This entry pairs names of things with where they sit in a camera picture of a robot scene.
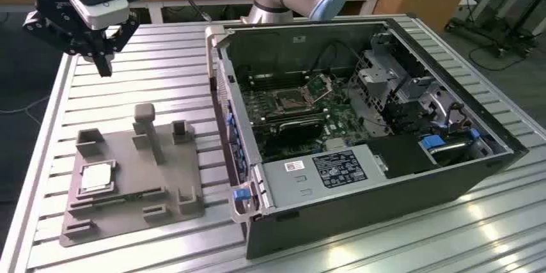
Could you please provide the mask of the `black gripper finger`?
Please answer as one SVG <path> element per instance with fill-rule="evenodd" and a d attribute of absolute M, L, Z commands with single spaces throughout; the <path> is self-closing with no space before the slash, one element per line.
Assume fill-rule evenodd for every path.
<path fill-rule="evenodd" d="M 114 52 L 122 50 L 125 44 L 128 43 L 129 38 L 136 32 L 138 27 L 138 18 L 129 17 L 125 22 L 118 25 L 116 32 L 105 39 L 105 51 L 104 51 L 104 60 L 105 67 L 101 69 L 101 76 L 109 77 L 112 75 L 110 61 L 114 55 Z"/>
<path fill-rule="evenodd" d="M 58 28 L 37 11 L 26 14 L 22 29 L 42 42 L 65 54 L 80 54 L 96 66 L 98 75 L 105 76 L 105 40 L 100 33 L 84 31 L 66 32 Z"/>

